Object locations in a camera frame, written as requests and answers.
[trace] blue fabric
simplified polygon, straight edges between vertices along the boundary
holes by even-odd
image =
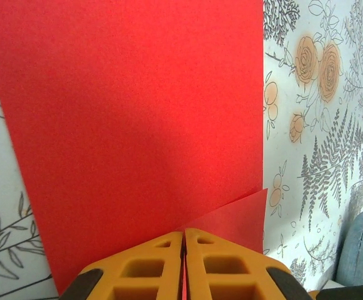
[[[363,212],[355,218],[348,231],[336,281],[344,286],[363,285]]]

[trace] orange rose illustration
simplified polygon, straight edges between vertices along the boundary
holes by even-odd
[[[297,140],[301,140],[301,134],[305,127],[305,120],[303,115],[296,114],[291,121],[291,125],[289,127],[289,139],[291,142],[296,142]]]
[[[307,84],[317,77],[319,63],[317,61],[317,50],[313,40],[309,36],[301,39],[295,58],[296,80]]]
[[[329,44],[323,53],[319,73],[319,92],[325,102],[330,102],[337,91],[339,79],[339,50],[334,43]]]

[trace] red paper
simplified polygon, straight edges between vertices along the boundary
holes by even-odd
[[[262,187],[262,1],[0,1],[0,99],[59,293]]]
[[[198,228],[215,236],[263,253],[263,225],[267,190],[216,209],[181,226]]]

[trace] blue cushion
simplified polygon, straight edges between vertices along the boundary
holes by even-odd
[[[348,231],[336,281],[344,286],[363,285],[363,212],[355,218]]]

